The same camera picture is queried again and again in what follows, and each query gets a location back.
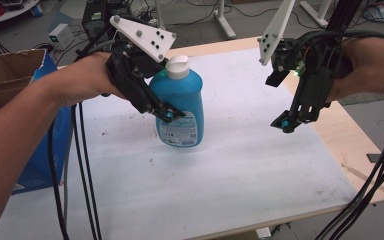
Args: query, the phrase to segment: human hand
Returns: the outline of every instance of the human hand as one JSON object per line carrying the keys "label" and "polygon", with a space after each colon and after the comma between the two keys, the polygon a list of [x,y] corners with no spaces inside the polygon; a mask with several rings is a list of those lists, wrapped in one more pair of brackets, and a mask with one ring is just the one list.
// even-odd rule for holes
{"label": "human hand", "polygon": [[352,39],[342,47],[354,70],[342,79],[334,79],[328,101],[362,92],[384,94],[384,39]]}
{"label": "human hand", "polygon": [[61,106],[71,106],[103,93],[125,97],[111,84],[105,62],[109,53],[94,53],[40,80],[51,86]]}

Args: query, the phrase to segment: bottle label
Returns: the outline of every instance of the bottle label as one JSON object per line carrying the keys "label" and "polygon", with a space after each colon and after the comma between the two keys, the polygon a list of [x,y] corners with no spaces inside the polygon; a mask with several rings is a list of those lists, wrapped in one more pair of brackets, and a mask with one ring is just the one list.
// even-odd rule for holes
{"label": "bottle label", "polygon": [[160,134],[163,142],[179,147],[194,146],[198,139],[195,116],[191,112],[183,112],[186,116],[171,123],[160,123]]}

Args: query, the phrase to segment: blue plastic bottle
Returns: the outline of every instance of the blue plastic bottle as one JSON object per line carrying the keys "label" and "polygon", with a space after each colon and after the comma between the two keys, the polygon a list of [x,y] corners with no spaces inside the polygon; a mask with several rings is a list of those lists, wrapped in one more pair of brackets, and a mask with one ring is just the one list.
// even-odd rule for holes
{"label": "blue plastic bottle", "polygon": [[149,86],[162,102],[170,103],[186,115],[171,123],[157,118],[156,127],[161,141],[175,147],[198,145],[204,135],[202,79],[189,69],[188,57],[172,57]]}

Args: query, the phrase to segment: white bottle cap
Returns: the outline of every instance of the white bottle cap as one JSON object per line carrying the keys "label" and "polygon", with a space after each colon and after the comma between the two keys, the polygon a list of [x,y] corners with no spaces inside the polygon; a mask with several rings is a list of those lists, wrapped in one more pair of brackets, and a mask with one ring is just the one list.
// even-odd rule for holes
{"label": "white bottle cap", "polygon": [[170,58],[166,65],[167,76],[171,79],[183,79],[189,74],[189,58],[180,55]]}

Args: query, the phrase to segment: human arm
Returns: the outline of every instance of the human arm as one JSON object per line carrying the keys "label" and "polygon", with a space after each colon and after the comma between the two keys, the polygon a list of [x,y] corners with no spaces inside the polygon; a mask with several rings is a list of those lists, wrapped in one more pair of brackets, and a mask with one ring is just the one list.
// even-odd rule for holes
{"label": "human arm", "polygon": [[343,51],[354,70],[342,79],[334,79],[328,101],[363,92],[384,94],[384,39],[348,40]]}
{"label": "human arm", "polygon": [[110,93],[104,63],[109,55],[93,54],[30,84],[0,109],[0,216],[11,191],[58,110]]}

